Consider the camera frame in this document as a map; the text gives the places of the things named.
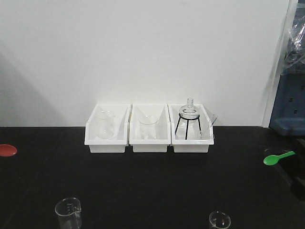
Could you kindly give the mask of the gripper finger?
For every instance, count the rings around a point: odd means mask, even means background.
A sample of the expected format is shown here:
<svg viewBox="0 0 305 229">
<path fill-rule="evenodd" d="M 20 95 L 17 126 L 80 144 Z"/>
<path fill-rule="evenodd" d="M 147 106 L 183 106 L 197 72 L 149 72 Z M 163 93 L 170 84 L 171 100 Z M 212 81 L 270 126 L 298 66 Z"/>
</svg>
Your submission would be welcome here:
<svg viewBox="0 0 305 229">
<path fill-rule="evenodd" d="M 305 140 L 303 138 L 294 139 L 293 149 L 300 162 L 305 165 Z"/>
<path fill-rule="evenodd" d="M 305 201 L 305 180 L 295 177 L 290 185 L 292 193 L 302 202 Z"/>
</svg>

